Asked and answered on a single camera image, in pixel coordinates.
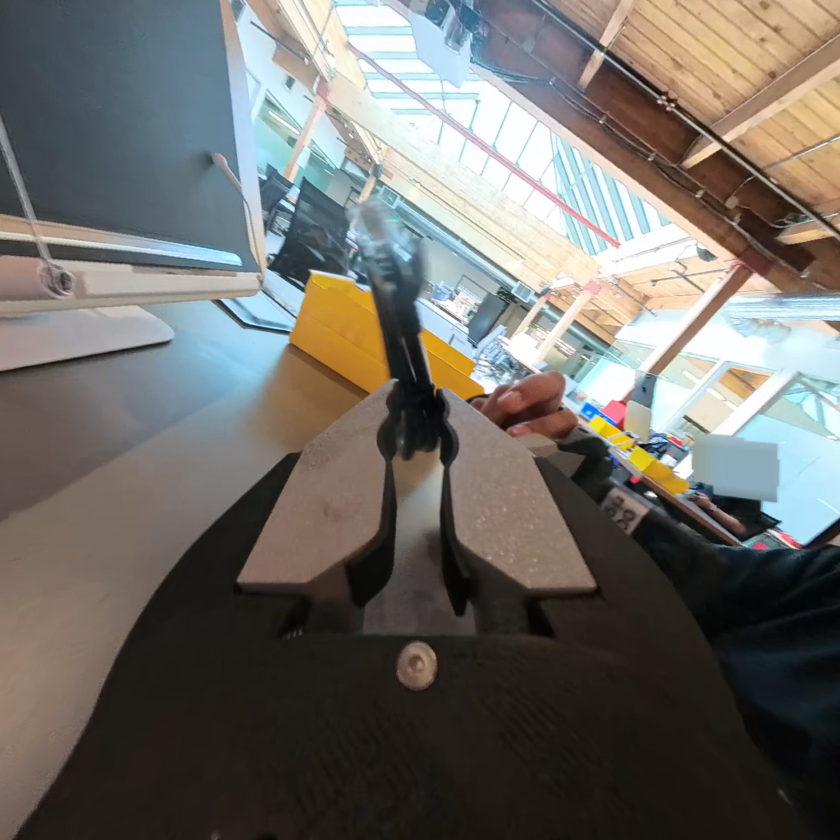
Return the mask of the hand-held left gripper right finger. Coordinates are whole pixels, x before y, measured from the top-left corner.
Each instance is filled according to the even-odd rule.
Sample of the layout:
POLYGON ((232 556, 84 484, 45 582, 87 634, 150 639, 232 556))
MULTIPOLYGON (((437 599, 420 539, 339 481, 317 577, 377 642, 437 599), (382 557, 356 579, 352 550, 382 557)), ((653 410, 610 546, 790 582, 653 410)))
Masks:
POLYGON ((527 614, 597 585, 534 453, 447 388, 438 390, 442 572, 457 616, 527 614))

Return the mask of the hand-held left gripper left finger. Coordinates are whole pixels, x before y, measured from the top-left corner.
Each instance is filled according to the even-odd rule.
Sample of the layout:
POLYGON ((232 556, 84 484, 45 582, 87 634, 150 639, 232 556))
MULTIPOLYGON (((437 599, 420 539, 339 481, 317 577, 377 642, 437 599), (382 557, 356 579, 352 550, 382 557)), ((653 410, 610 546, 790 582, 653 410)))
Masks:
POLYGON ((237 586, 364 607, 389 581, 396 490, 387 381, 305 445, 237 586))

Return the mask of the person's right forearm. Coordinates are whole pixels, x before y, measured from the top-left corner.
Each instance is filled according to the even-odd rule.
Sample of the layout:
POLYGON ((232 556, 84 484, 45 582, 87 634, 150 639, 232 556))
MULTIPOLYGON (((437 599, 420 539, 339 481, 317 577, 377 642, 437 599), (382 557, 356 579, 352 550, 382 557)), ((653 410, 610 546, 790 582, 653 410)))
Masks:
POLYGON ((784 796, 816 838, 838 838, 839 548, 714 545, 656 511, 633 538, 696 619, 784 796))

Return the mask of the person's right hand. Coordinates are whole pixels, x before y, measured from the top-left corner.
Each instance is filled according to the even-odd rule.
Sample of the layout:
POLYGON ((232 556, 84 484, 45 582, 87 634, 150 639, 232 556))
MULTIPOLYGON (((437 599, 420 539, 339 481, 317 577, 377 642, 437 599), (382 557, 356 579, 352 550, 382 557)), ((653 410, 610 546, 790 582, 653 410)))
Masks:
POLYGON ((542 435, 557 442, 578 426, 576 415, 563 407, 565 387, 562 373, 540 372, 469 403, 510 437, 542 435))

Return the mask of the yellow plastic bin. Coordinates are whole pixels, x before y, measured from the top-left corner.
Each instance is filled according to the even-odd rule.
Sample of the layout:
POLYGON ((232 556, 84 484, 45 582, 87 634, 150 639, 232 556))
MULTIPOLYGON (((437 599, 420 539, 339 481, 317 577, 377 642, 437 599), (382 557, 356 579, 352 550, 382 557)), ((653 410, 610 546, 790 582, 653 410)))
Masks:
MULTIPOLYGON (((465 400, 484 395, 473 360, 427 329, 421 340, 436 385, 465 400)), ((365 393, 391 379, 373 296, 348 277, 310 272, 290 344, 365 393)))

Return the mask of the black desk monitor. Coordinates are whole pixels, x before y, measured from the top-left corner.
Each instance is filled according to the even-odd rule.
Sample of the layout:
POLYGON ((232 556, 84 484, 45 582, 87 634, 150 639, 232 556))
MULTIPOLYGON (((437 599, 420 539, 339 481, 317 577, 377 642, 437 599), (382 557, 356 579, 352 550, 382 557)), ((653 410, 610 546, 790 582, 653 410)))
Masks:
POLYGON ((498 293, 484 296, 476 311, 469 317, 467 335, 469 343, 478 344, 497 326, 510 304, 510 298, 498 293))

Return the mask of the black office chair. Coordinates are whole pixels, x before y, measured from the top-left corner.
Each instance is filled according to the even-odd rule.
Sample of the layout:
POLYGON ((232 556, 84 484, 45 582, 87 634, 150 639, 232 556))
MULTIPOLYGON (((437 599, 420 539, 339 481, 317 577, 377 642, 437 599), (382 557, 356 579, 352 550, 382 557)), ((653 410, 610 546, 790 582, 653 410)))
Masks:
POLYGON ((268 269, 302 290, 313 271, 346 277, 349 230, 344 207, 304 179, 282 246, 268 269))

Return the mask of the red ceiling pipe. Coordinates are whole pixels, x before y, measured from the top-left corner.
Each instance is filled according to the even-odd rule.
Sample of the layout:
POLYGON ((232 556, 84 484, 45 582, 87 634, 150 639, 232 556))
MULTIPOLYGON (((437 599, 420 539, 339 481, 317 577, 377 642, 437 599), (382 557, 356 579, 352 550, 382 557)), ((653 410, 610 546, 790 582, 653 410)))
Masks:
POLYGON ((488 81, 456 88, 414 54, 349 48, 374 98, 585 252, 633 236, 627 191, 488 81))

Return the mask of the white ceiling projector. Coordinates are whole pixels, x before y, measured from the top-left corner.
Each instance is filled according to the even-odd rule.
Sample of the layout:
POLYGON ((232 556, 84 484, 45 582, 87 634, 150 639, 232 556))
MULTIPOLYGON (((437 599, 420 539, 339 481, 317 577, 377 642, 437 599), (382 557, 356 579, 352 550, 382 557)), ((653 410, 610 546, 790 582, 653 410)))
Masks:
POLYGON ((441 81, 461 88, 482 20, 472 1, 412 1, 408 14, 418 58, 441 81))

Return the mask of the silver ventilation duct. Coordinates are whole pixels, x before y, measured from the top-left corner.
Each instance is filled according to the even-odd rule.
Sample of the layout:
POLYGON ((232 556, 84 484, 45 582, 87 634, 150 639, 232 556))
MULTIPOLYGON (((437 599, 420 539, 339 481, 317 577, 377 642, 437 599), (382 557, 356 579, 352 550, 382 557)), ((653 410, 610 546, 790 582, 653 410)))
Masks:
POLYGON ((777 293, 736 296, 721 310, 728 325, 744 338, 761 337, 781 343, 792 334, 796 325, 828 330, 833 339, 838 335, 839 294, 777 293))

